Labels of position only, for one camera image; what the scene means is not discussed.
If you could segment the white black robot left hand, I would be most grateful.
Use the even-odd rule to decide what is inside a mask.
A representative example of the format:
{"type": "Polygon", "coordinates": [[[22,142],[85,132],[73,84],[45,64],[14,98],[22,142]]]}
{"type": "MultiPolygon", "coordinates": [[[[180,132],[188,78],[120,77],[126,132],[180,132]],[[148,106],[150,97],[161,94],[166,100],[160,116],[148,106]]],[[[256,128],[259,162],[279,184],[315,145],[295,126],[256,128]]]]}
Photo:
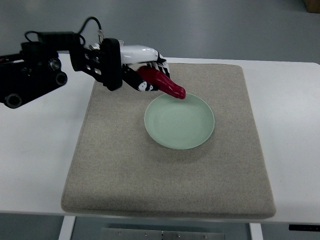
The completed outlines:
{"type": "Polygon", "coordinates": [[[122,63],[122,79],[139,92],[157,91],[158,87],[147,82],[138,74],[138,68],[151,67],[170,77],[167,60],[155,49],[143,45],[127,45],[120,47],[122,63]]]}

